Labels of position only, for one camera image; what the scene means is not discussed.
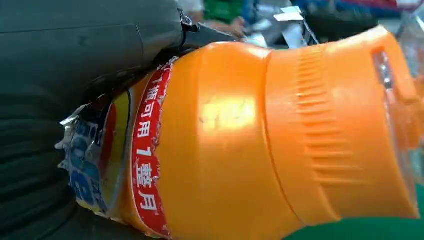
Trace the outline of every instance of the hand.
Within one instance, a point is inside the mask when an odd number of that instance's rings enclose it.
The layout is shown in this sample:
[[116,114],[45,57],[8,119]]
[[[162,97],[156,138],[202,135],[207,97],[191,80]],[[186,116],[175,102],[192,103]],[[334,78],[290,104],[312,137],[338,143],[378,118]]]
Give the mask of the hand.
[[234,19],[229,28],[235,37],[242,38],[245,36],[245,20],[241,16]]

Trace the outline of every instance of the green surface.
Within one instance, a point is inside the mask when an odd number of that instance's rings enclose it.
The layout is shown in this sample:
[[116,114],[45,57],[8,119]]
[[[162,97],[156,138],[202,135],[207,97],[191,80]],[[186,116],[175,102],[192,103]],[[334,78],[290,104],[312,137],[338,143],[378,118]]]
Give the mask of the green surface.
[[[418,187],[421,216],[424,217],[424,187]],[[424,219],[361,218],[308,227],[285,240],[423,240]]]
[[204,5],[206,19],[229,24],[242,15],[243,0],[204,0]]

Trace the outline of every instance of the orange plastic bottle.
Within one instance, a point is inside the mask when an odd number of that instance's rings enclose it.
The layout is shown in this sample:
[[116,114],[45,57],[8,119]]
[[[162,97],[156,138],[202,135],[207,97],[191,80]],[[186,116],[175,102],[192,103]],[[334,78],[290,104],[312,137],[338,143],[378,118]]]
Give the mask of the orange plastic bottle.
[[424,132],[420,89],[382,27],[296,50],[214,43],[173,59],[126,96],[118,217],[177,240],[418,218],[407,152]]

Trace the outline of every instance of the red label strip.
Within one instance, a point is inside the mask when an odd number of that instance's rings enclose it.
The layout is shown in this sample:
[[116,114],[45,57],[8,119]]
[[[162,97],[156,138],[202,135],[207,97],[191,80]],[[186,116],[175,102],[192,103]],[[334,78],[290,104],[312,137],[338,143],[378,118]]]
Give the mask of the red label strip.
[[160,163],[155,156],[159,145],[162,104],[171,78],[172,59],[150,77],[134,122],[131,149],[132,194],[140,220],[159,237],[171,239],[159,194]]

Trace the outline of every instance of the bottle label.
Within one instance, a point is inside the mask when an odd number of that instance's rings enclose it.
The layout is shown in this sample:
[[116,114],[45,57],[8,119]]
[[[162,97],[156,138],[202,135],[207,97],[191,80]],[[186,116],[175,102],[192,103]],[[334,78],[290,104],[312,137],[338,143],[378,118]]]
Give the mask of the bottle label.
[[90,104],[65,126],[62,149],[78,203],[108,217],[116,207],[126,169],[130,92],[105,104]]
[[162,104],[175,59],[158,68],[147,83],[135,117],[130,160],[132,196],[139,219],[150,234],[167,239],[171,234],[157,185],[161,173],[155,149],[159,145]]

